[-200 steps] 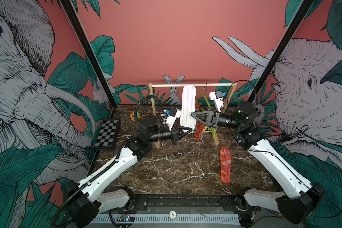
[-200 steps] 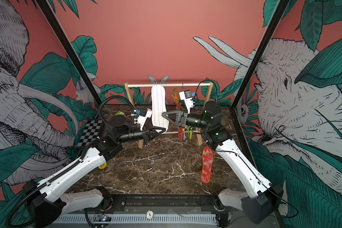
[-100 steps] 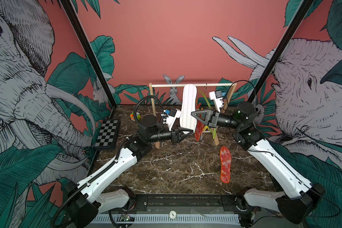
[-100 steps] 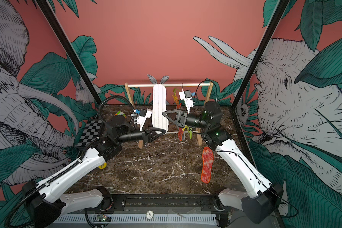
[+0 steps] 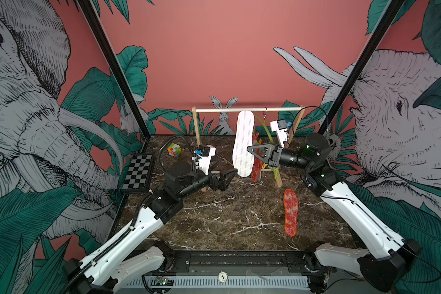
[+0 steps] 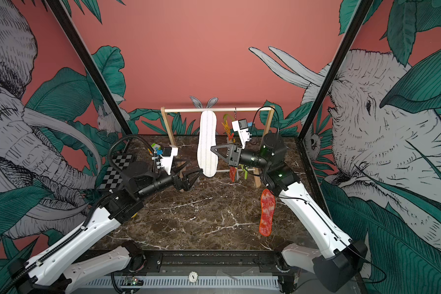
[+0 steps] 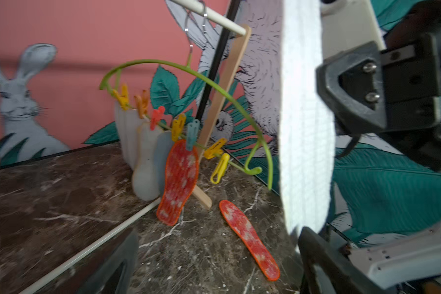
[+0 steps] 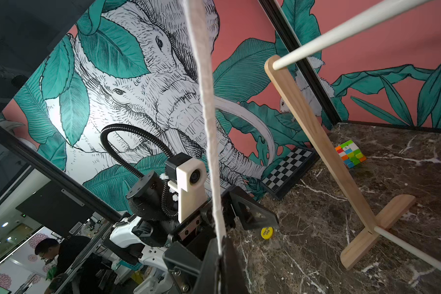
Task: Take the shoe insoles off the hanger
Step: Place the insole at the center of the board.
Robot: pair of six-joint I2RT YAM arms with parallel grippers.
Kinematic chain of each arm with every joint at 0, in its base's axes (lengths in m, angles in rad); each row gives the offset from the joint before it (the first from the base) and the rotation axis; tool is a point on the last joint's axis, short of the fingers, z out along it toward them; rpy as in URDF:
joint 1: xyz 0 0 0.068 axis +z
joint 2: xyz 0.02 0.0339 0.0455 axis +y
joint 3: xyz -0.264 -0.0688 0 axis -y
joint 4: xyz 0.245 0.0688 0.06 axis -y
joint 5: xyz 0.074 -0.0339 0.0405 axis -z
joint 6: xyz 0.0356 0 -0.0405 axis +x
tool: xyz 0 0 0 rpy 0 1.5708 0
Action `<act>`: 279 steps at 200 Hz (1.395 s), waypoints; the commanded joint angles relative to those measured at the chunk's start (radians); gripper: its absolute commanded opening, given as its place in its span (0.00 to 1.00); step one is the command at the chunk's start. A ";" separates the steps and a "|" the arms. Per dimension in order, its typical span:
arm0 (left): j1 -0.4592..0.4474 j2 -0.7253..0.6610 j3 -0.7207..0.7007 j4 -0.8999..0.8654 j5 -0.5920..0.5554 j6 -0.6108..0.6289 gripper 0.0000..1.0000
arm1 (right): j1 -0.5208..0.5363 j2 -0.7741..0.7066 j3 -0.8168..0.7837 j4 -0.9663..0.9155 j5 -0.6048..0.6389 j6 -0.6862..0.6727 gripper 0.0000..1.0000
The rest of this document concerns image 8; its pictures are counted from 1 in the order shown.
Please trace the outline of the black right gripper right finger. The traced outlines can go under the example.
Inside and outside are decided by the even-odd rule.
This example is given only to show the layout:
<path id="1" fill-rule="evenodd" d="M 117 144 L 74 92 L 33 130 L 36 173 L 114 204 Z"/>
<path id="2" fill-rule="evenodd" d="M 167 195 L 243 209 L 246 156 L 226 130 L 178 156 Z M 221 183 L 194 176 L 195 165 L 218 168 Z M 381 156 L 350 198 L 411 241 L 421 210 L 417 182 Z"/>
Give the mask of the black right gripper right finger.
<path id="1" fill-rule="evenodd" d="M 233 242 L 228 237 L 224 237 L 222 241 L 222 257 L 220 259 L 220 293 L 248 293 Z"/>

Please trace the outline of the grey textured insole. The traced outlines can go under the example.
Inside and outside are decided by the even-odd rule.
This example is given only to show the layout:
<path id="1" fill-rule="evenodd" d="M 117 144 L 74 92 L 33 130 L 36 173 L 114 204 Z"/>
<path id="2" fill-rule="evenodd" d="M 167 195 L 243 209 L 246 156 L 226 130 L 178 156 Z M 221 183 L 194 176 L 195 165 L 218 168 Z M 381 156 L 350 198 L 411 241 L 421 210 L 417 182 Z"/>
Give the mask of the grey textured insole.
<path id="1" fill-rule="evenodd" d="M 211 51 L 208 38 L 207 18 L 203 1 L 183 1 L 184 14 L 193 56 L 197 66 L 200 100 L 207 136 L 207 160 L 213 201 L 213 218 L 218 243 L 218 255 L 223 256 L 222 242 L 226 237 L 222 212 L 222 197 L 219 177 L 219 154 L 214 103 Z"/>

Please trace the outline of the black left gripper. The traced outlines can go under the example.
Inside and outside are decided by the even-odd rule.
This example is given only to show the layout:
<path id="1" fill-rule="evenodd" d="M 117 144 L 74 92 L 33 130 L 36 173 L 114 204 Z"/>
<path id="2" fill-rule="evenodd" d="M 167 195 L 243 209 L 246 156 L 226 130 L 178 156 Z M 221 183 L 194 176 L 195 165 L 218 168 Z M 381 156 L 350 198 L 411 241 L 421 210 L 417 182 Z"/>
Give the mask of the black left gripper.
<path id="1" fill-rule="evenodd" d="M 207 200 L 172 230 L 172 244 L 180 243 L 196 257 L 204 257 L 210 241 L 216 238 L 212 212 L 212 200 Z M 231 186 L 222 193 L 222 213 L 226 231 L 236 227 L 236 217 L 244 230 L 279 227 L 277 215 L 238 186 Z"/>

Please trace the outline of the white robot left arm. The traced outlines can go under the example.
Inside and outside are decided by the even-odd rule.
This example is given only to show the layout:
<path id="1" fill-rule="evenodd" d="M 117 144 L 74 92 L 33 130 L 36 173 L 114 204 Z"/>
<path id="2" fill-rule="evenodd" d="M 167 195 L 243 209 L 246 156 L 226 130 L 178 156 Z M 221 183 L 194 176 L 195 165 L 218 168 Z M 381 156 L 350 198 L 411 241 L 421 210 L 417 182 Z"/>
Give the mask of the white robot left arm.
<path id="1" fill-rule="evenodd" d="M 151 172 L 135 185 L 135 192 L 129 193 L 130 204 L 142 209 L 142 200 L 161 196 L 162 182 L 156 176 Z M 199 188 L 173 189 L 188 192 L 184 199 L 194 194 L 200 200 L 183 222 L 151 221 L 147 214 L 137 212 L 116 223 L 110 235 L 121 259 L 153 268 L 134 294 L 248 294 L 230 238 L 224 237 L 218 256 L 212 201 Z M 224 192 L 222 207 L 226 230 L 235 228 L 236 218 L 245 230 L 279 225 L 272 211 L 238 187 Z"/>

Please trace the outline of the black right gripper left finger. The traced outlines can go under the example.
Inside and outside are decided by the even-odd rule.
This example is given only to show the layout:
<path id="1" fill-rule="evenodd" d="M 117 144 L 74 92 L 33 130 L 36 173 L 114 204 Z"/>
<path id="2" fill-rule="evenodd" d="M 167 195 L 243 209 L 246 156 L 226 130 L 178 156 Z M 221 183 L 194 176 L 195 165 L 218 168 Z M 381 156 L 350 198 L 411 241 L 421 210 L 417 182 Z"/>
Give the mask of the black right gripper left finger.
<path id="1" fill-rule="evenodd" d="M 179 242 L 162 257 L 180 294 L 219 294 L 221 292 L 218 242 L 211 240 L 203 260 Z"/>

